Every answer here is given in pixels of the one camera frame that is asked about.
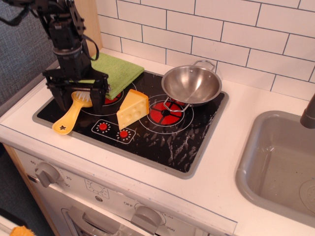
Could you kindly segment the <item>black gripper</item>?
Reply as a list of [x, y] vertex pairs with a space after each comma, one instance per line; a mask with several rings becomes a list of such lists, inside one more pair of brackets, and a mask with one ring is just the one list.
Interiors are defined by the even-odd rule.
[[56, 50], [59, 69], [43, 72], [47, 87], [58, 106], [68, 111], [72, 104], [71, 93], [90, 92], [93, 109], [96, 115], [102, 115], [102, 107], [108, 92], [108, 75], [93, 69], [89, 54], [83, 50]]

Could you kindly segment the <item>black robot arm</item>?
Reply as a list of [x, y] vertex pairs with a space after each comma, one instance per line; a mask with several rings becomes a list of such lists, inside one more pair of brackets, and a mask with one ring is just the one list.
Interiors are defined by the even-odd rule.
[[60, 67], [45, 70], [47, 87], [59, 107], [67, 111], [71, 95], [75, 91], [86, 91], [91, 99], [94, 112], [101, 114], [105, 95], [109, 91], [108, 75], [92, 68], [92, 61], [99, 58], [99, 52], [90, 56], [84, 34], [84, 18], [80, 16], [72, 0], [7, 0], [11, 6], [22, 11], [12, 20], [1, 19], [9, 26], [18, 26], [31, 13], [43, 25], [48, 38], [53, 42], [53, 53]]

